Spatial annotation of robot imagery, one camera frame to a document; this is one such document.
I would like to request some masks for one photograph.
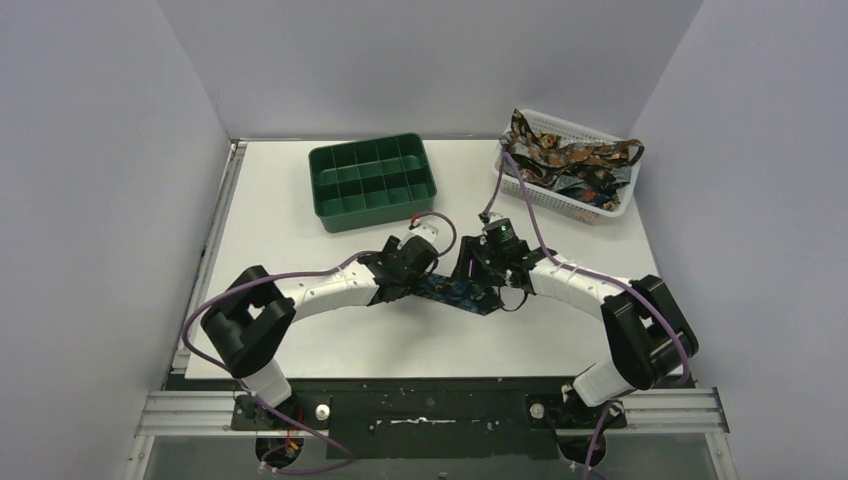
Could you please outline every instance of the white table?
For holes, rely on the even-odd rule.
[[[252,265],[262,264],[271,273],[322,270],[360,250],[379,250],[389,235],[405,234],[405,222],[324,231],[312,208],[307,155],[331,143],[337,142],[248,143],[212,260],[207,298]],[[482,226],[477,214],[494,188],[495,146],[495,140],[425,141],[438,188],[435,209],[456,223],[460,236],[477,234]],[[523,200],[500,194],[493,211],[509,217],[531,248],[537,246]],[[599,226],[535,211],[546,243],[560,254],[618,276],[656,273],[635,202],[623,216]],[[438,248],[449,235],[447,226],[441,227]],[[450,275],[457,250],[441,260],[438,273]],[[285,291],[285,282],[277,285]],[[215,355],[202,329],[194,342]],[[547,298],[531,297],[518,312],[484,317],[408,297],[297,322],[276,358],[291,378],[572,376],[608,352],[600,322]],[[229,377],[192,356],[186,378]]]

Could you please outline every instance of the white laundry basket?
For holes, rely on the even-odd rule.
[[[544,113],[535,112],[533,110],[521,110],[521,113],[530,123],[530,128],[533,129],[533,132],[537,134],[542,132],[555,133],[557,135],[561,135],[566,140],[572,140],[574,142],[612,143],[621,141],[620,138],[613,137],[612,135],[607,135],[597,130],[592,130],[591,128],[586,128],[575,123],[560,120],[559,118],[545,115]],[[510,126],[507,126],[504,133],[509,130]],[[501,147],[498,145],[495,149],[495,162],[493,167],[495,178],[497,178],[501,167],[501,151]],[[536,185],[531,185],[527,182],[525,182],[524,185],[527,187],[527,193],[530,195],[530,202],[534,205],[553,210],[567,217],[588,223],[589,225],[596,225],[605,218],[619,217],[624,213],[624,210],[627,208],[627,204],[630,203],[630,199],[633,197],[633,187],[636,185],[636,177],[639,174],[639,167],[641,164],[642,162],[639,161],[636,162],[636,165],[633,165],[633,169],[630,174],[630,183],[626,187],[618,190],[618,199],[621,203],[616,210],[611,212],[602,208],[593,207],[592,205],[588,205],[563,195],[559,195],[558,193],[546,190],[542,187],[537,187]],[[504,165],[504,176],[503,181],[501,182],[501,191],[514,197],[523,198],[523,195],[521,194],[521,186],[518,184],[518,180],[515,179],[515,177],[507,175],[506,172],[512,173],[509,165]]]

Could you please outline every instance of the green plastic tray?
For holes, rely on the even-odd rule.
[[[309,173],[315,214],[331,233],[412,218],[436,196],[414,133],[316,148]]]

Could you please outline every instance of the folded cloth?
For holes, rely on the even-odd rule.
[[[608,211],[618,209],[618,190],[630,183],[632,166],[645,146],[639,140],[613,143],[569,142],[554,133],[533,132],[519,111],[500,139],[525,182]],[[636,153],[630,155],[630,149]],[[505,168],[507,175],[515,176]]]

